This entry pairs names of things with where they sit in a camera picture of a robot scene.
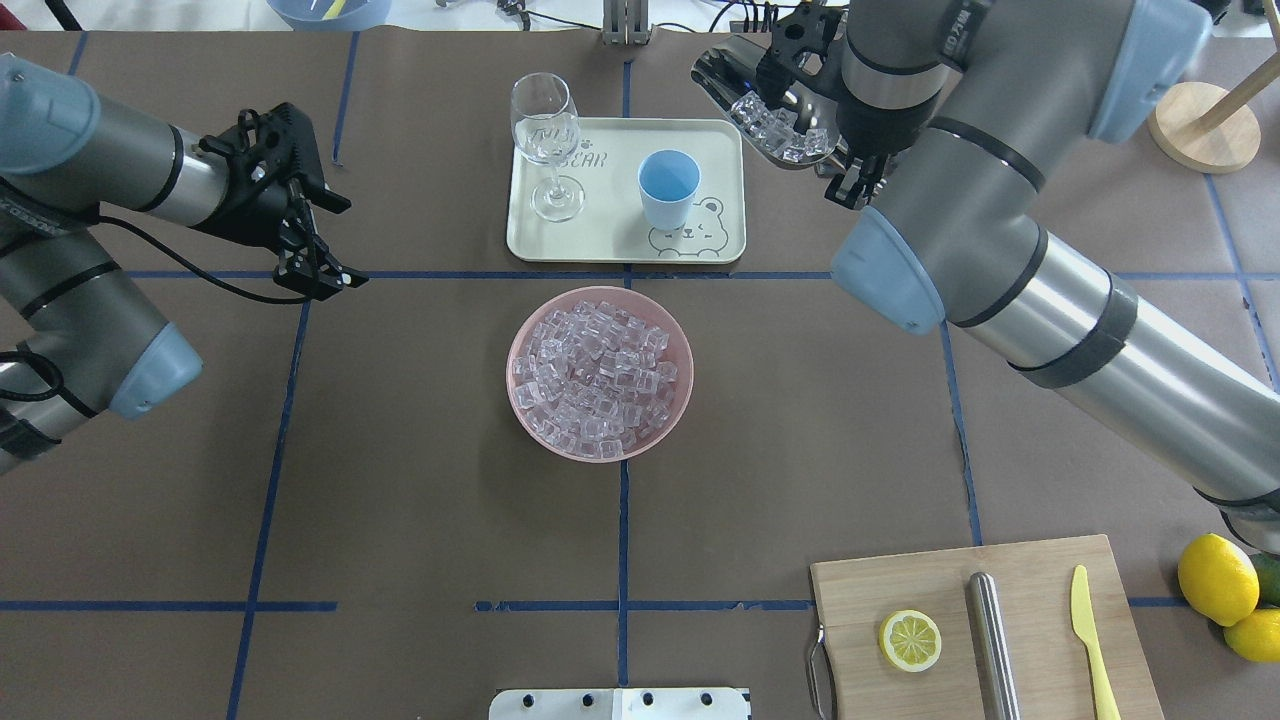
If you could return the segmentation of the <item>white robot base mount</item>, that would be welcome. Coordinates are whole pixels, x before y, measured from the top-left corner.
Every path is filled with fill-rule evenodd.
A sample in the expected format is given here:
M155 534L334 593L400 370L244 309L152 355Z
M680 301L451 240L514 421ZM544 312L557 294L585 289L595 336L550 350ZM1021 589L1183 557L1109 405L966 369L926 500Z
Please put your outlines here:
M508 689L489 719L751 719L746 689L732 687Z

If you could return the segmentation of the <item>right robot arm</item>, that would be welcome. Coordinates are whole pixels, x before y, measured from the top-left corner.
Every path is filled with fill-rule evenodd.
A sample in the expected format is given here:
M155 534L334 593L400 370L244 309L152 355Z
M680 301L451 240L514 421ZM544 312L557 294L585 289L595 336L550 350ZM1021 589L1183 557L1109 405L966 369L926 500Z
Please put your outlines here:
M1120 143L1204 45L1193 1L803 3L759 95L837 104L870 191L832 275L913 333L968 331L1194 486L1277 552L1277 395L1028 214L1084 138Z

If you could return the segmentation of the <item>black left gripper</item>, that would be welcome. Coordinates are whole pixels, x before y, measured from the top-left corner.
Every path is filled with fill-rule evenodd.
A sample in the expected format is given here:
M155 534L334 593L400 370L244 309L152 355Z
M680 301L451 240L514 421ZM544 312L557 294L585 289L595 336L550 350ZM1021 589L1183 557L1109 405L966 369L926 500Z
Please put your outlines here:
M352 202L326 186L314 124L300 108L243 109L233 127L204 136L197 147L227 170L227 181L221 201L196 231L276 251L273 282L303 300L369 283L369 274L339 263L317 232L312 206L342 214Z

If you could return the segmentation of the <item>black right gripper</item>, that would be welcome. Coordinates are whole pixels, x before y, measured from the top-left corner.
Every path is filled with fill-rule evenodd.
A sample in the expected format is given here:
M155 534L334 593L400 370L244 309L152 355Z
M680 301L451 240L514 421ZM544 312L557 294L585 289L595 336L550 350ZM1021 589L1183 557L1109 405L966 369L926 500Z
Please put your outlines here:
M861 209L883 187L893 155L893 113L849 87L844 63L851 55L840 28L842 18L841 10L804 3L774 20L771 45L756 65L756 78L776 83L765 95L768 99L778 97L794 79L835 102L840 146L833 159L823 161L836 165L826 196L846 208Z

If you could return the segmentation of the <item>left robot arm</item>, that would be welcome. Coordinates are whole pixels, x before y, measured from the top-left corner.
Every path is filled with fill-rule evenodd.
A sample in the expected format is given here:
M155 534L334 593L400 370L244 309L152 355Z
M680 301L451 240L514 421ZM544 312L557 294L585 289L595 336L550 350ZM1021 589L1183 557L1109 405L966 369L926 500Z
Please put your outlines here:
M340 263L314 213L349 200L324 177L296 105L239 111L193 135L82 79L6 53L3 81L3 299L32 336L3 351L1 465L41 457L100 413L136 419L196 379L202 359L93 237L113 205L276 259L285 304L369 281Z

